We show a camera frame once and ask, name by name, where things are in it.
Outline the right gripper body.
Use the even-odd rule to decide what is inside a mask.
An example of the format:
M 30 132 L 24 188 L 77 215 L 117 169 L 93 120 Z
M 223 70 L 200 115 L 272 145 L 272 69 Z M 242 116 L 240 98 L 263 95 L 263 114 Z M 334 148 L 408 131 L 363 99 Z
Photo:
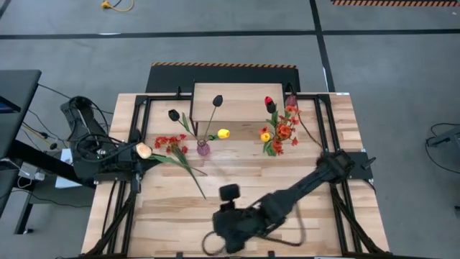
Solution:
M 240 197 L 237 184 L 222 186 L 218 190 L 222 204 L 213 213 L 213 231 L 224 239 L 224 249 L 233 254 L 244 249 L 245 242 L 257 235 L 264 235 L 267 222 L 254 207 L 237 209 L 234 200 Z

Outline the cream artificial tulip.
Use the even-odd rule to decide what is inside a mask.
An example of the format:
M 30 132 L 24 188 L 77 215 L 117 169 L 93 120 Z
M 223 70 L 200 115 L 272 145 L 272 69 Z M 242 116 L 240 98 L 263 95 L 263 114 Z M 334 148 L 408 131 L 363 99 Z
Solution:
M 205 173 L 205 172 L 203 172 L 201 170 L 198 170 L 197 168 L 191 167 L 188 164 L 187 160 L 184 160 L 184 161 L 175 160 L 175 159 L 173 159 L 171 157 L 168 157 L 168 156 L 154 154 L 153 151 L 152 151 L 152 148 L 147 146 L 146 144 L 144 144 L 142 142 L 136 145 L 136 152 L 137 152 L 138 156 L 140 158 L 142 158 L 142 159 L 158 160 L 161 163 L 174 164 L 174 165 L 180 166 L 181 168 L 186 169 L 190 174 L 193 174 L 191 171 L 195 170 L 195 171 L 198 171 L 199 173 L 201 173 L 204 176 L 208 175 L 207 173 Z

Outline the purple glass vase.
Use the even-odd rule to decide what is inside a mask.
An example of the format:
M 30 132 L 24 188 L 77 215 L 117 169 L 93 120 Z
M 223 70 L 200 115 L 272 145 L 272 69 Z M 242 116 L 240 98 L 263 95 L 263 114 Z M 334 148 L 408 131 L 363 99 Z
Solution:
M 207 156 L 211 152 L 210 146 L 205 140 L 197 141 L 196 150 L 201 156 Z

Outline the thin-stemmed black tulip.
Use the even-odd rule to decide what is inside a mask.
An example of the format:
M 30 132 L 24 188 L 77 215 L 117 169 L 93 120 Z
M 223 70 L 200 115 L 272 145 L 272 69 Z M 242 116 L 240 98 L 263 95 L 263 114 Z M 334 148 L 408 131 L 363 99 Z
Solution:
M 208 131 L 209 131 L 209 128 L 210 128 L 211 123 L 213 121 L 213 117 L 214 117 L 214 114 L 216 112 L 216 109 L 218 107 L 220 107 L 222 104 L 223 104 L 223 96 L 222 95 L 216 95 L 214 97 L 214 99 L 213 99 L 213 111 L 212 111 L 212 114 L 211 114 L 211 118 L 208 121 L 208 126 L 207 126 L 206 131 L 205 131 L 205 142 L 215 140 L 218 137 L 218 135 L 209 135 Z

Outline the orange artificial flower bunch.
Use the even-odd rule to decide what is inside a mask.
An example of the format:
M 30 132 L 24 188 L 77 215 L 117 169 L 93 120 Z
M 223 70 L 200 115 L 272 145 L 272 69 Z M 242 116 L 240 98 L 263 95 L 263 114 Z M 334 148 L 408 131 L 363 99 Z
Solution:
M 285 117 L 285 110 L 283 112 L 284 112 L 284 114 L 281 114 L 281 115 L 279 115 L 279 112 L 278 112 L 277 129 L 276 129 L 276 135 L 277 135 L 276 140 L 277 140 L 277 142 L 274 142 L 272 144 L 273 148 L 277 152 L 277 155 L 283 155 L 284 154 L 283 143 L 285 141 L 291 142 L 292 146 L 296 146 L 298 144 L 298 139 L 297 139 L 297 137 L 294 137 L 293 134 L 295 132 L 295 126 L 300 124 L 300 120 L 298 119 L 298 115 L 300 114 L 300 110 L 299 110 L 297 116 L 295 117 L 297 124 L 293 124 L 290 121 L 290 119 L 287 119 Z M 268 123 L 268 120 L 269 119 L 266 120 L 267 125 L 265 125 L 264 127 L 268 126 L 269 131 L 272 131 L 272 127 Z

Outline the dark red artificial tulip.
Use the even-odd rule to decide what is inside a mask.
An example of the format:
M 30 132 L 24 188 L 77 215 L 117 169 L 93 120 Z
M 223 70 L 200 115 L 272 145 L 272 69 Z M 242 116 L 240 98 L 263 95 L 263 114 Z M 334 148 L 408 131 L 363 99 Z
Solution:
M 290 119 L 293 124 L 297 124 L 296 116 L 298 114 L 298 101 L 295 95 L 290 95 L 285 100 L 285 117 Z

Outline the wooden shelf with black legs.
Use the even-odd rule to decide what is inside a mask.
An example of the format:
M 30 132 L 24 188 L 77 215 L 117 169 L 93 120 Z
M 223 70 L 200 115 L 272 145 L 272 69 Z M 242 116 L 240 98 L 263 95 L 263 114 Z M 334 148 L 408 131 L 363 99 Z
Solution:
M 265 107 L 266 96 L 279 110 L 284 108 L 280 83 L 196 83 L 191 119 L 198 124 L 199 135 L 206 131 L 216 95 L 223 96 L 223 104 L 216 109 L 209 134 L 221 128 L 262 126 L 271 117 Z

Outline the red artificial flower bunch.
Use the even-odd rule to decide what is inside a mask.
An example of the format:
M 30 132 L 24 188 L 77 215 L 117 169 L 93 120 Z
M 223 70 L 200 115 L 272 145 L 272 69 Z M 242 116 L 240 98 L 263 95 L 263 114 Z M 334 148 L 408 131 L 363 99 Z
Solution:
M 155 149 L 164 148 L 166 155 L 152 154 L 152 157 L 155 160 L 158 160 L 162 163 L 169 163 L 169 164 L 177 165 L 185 169 L 192 177 L 202 197 L 206 199 L 206 195 L 204 194 L 203 189 L 201 188 L 193 171 L 197 171 L 204 176 L 207 176 L 207 174 L 204 173 L 203 171 L 198 170 L 197 168 L 192 167 L 189 164 L 185 156 L 188 152 L 188 147 L 183 144 L 183 140 L 185 138 L 186 136 L 184 134 L 173 136 L 173 137 L 157 137 L 154 142 Z

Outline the black hazard-striped floor mat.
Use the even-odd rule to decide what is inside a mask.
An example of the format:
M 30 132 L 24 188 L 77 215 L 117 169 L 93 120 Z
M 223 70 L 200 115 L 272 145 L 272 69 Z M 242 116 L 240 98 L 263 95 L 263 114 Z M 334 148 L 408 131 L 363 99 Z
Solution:
M 147 93 L 191 92 L 196 83 L 281 83 L 300 90 L 295 65 L 155 62 L 151 65 Z

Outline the white power adapter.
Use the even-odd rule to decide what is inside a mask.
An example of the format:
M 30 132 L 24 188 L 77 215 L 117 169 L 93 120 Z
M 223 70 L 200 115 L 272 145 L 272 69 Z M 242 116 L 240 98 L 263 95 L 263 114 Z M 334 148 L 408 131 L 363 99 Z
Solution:
M 34 165 L 28 163 L 17 163 L 19 166 L 19 179 L 24 181 L 43 181 L 46 174 Z

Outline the black floor tape line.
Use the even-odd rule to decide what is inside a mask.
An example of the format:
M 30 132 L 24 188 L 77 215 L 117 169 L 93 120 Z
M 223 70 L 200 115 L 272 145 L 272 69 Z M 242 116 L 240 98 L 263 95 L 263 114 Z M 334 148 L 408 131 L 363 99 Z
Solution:
M 334 79 L 331 72 L 331 66 L 328 59 L 328 53 L 326 49 L 326 43 L 324 40 L 323 30 L 321 26 L 321 19 L 319 17 L 318 6 L 316 0 L 309 0 L 310 9 L 312 12 L 312 18 L 314 23 L 314 29 L 316 33 L 316 39 L 318 43 L 318 49 L 321 57 L 321 63 L 323 66 L 323 73 L 326 82 L 326 90 L 328 92 L 335 92 L 336 88 L 334 85 Z
M 0 40 L 82 40 L 182 37 L 339 36 L 339 35 L 460 35 L 460 29 L 369 29 L 369 30 L 247 30 L 207 32 L 131 32 L 98 34 L 0 35 Z

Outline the black laptop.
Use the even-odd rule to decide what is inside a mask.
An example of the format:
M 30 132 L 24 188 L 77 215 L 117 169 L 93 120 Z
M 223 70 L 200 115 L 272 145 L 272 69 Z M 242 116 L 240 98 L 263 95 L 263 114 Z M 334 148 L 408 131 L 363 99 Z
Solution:
M 0 114 L 19 113 L 21 110 L 20 106 L 0 95 Z

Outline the black desk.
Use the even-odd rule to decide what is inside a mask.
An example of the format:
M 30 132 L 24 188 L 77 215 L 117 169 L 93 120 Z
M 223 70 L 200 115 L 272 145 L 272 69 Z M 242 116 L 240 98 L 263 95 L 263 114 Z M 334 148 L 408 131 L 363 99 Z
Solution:
M 16 162 L 25 162 L 56 176 L 80 182 L 73 166 L 16 139 L 41 75 L 39 70 L 0 70 L 0 95 L 22 108 L 19 113 L 0 114 L 0 217 L 10 193 L 21 182 Z

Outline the grey metal stand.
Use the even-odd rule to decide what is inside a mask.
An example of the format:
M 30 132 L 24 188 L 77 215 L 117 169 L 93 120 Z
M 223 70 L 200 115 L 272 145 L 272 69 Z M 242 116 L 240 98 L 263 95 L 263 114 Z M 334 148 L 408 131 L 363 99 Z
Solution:
M 437 126 L 452 126 L 452 128 L 437 134 L 434 132 L 434 128 Z M 437 123 L 431 126 L 430 131 L 433 136 L 427 139 L 429 147 L 437 147 L 442 143 L 450 143 L 460 149 L 460 124 L 447 122 Z

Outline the hazard-striped floor tape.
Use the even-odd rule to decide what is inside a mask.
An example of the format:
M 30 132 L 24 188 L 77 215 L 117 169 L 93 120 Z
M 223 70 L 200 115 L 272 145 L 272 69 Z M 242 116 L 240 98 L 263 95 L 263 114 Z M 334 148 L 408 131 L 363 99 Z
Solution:
M 331 0 L 334 6 L 458 7 L 460 0 Z

